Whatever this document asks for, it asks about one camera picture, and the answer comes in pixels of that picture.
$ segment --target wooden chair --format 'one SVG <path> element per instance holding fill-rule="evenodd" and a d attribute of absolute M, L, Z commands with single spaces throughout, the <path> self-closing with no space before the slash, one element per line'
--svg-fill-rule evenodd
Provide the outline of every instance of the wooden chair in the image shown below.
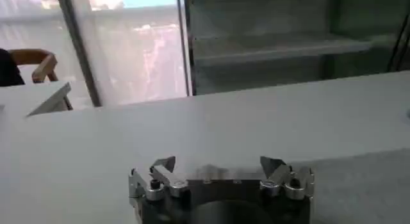
<path fill-rule="evenodd" d="M 8 50 L 8 52 L 12 55 L 17 65 L 38 65 L 31 74 L 33 83 L 43 83 L 46 77 L 51 82 L 58 80 L 54 72 L 57 59 L 53 53 L 41 49 L 15 49 Z M 67 109 L 72 110 L 71 103 L 67 97 L 64 97 L 64 102 Z"/>

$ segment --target white curtain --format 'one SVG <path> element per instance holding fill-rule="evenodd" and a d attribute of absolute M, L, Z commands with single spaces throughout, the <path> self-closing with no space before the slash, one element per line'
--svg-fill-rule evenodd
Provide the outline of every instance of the white curtain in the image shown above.
<path fill-rule="evenodd" d="M 185 97 L 176 0 L 72 0 L 103 106 Z M 75 109 L 91 106 L 58 0 L 0 0 L 0 47 L 56 54 Z"/>
<path fill-rule="evenodd" d="M 73 0 L 103 105 L 186 96 L 176 0 Z"/>

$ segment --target glass pane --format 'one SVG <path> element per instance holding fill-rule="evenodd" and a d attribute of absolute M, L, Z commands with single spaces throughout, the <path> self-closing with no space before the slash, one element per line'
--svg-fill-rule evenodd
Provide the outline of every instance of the glass pane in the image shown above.
<path fill-rule="evenodd" d="M 103 105 L 186 96 L 176 0 L 74 0 Z"/>
<path fill-rule="evenodd" d="M 57 0 L 0 0 L 0 45 L 3 49 L 34 48 L 55 53 L 56 75 L 70 82 L 73 108 L 92 106 Z"/>
<path fill-rule="evenodd" d="M 384 73 L 408 0 L 186 0 L 196 94 Z"/>

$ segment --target white tabletop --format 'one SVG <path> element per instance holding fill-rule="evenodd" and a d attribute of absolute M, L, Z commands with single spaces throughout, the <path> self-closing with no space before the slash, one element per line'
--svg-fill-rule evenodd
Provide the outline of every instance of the white tabletop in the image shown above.
<path fill-rule="evenodd" d="M 0 147 L 5 224 L 134 223 L 127 173 L 177 156 L 257 167 L 410 147 L 410 72 L 35 115 Z"/>
<path fill-rule="evenodd" d="M 0 88 L 2 113 L 13 118 L 24 118 L 51 110 L 70 91 L 63 81 Z"/>

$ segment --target person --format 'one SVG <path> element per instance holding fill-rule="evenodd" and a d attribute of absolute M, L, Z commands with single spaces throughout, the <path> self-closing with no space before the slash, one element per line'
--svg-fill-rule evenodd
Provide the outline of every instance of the person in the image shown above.
<path fill-rule="evenodd" d="M 23 85 L 20 70 L 13 60 L 13 56 L 0 48 L 0 86 Z"/>

